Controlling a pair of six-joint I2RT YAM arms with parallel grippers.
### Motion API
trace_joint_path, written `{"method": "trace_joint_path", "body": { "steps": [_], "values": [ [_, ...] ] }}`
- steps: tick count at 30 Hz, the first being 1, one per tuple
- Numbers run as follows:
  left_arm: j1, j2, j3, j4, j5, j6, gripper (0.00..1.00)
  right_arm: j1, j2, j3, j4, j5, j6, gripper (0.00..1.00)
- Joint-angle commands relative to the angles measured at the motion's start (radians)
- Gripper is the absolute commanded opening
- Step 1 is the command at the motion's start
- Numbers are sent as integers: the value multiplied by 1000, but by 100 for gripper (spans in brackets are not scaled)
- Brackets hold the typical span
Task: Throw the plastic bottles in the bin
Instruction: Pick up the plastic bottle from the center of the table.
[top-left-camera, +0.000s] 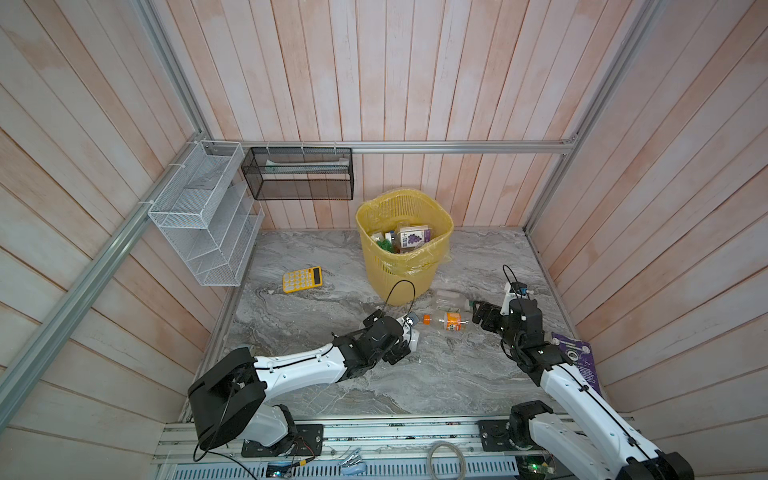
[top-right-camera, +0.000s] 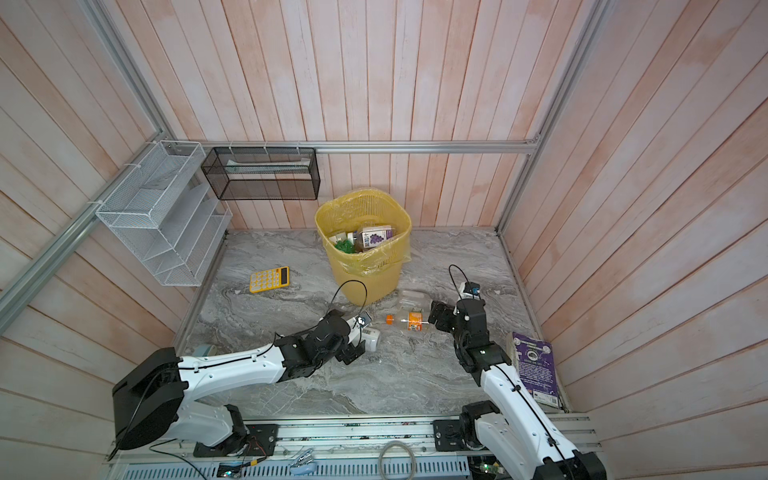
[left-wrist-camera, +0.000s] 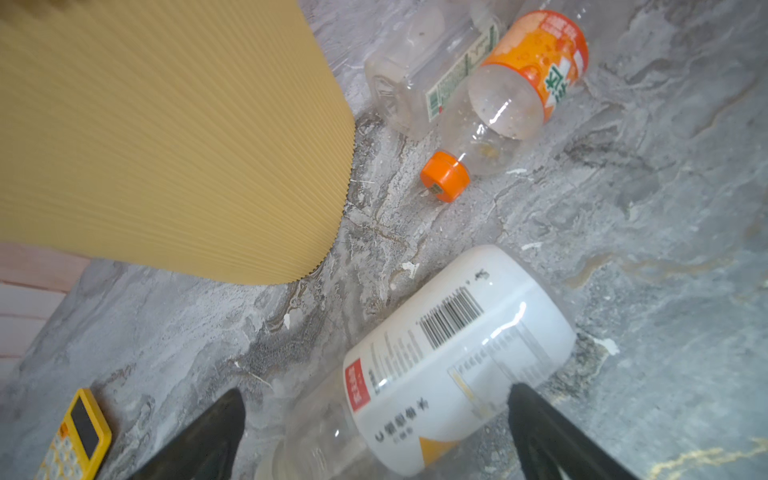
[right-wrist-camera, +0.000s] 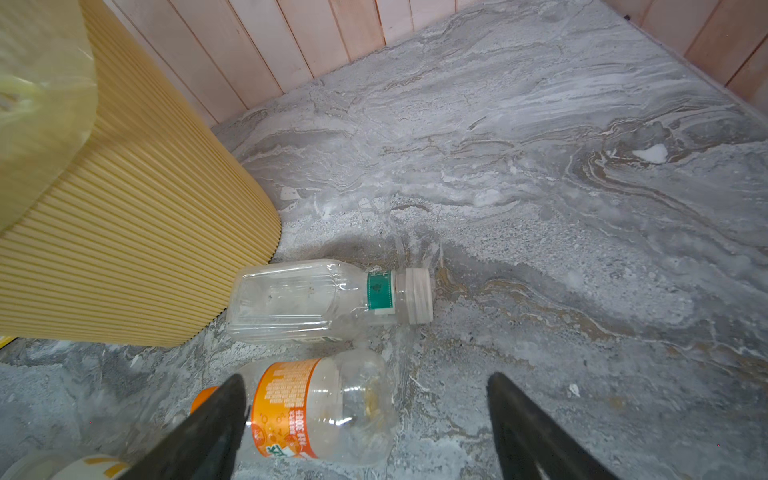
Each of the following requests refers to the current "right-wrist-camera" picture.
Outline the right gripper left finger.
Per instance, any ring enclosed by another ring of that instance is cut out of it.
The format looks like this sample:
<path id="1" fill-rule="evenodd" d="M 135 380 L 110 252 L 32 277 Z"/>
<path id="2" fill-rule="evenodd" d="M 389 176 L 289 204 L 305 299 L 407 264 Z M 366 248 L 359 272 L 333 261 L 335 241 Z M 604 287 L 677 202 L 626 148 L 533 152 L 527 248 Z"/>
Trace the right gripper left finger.
<path id="1" fill-rule="evenodd" d="M 234 374 L 124 479 L 230 480 L 246 425 L 244 379 Z"/>

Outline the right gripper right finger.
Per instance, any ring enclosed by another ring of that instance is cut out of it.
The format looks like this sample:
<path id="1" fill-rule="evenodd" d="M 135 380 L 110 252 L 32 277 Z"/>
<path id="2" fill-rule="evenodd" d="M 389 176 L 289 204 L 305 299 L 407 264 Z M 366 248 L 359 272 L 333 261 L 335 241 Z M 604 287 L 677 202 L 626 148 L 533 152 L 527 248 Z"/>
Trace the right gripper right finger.
<path id="1" fill-rule="evenodd" d="M 617 479 L 503 373 L 489 377 L 487 401 L 503 478 Z"/>

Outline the orange label clear bottle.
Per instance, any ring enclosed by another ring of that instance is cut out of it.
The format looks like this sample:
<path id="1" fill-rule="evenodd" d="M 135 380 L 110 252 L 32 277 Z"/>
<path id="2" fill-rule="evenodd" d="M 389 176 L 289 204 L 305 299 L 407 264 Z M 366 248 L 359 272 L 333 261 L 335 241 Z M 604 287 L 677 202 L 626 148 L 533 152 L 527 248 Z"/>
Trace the orange label clear bottle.
<path id="1" fill-rule="evenodd" d="M 398 415 L 378 353 L 353 349 L 309 360 L 258 360 L 237 372 L 246 393 L 237 464 L 288 459 L 370 466 L 389 456 Z"/>

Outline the clear bottle white label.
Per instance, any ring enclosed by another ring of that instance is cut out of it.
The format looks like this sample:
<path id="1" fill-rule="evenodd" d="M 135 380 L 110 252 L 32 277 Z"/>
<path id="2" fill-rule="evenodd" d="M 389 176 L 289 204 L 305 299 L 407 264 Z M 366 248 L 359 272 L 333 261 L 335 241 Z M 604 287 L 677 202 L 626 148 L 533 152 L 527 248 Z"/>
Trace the clear bottle white label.
<path id="1" fill-rule="evenodd" d="M 108 480 L 119 479 L 130 469 L 122 460 L 103 454 L 85 455 L 69 451 L 44 451 L 23 457 L 2 480 Z"/>

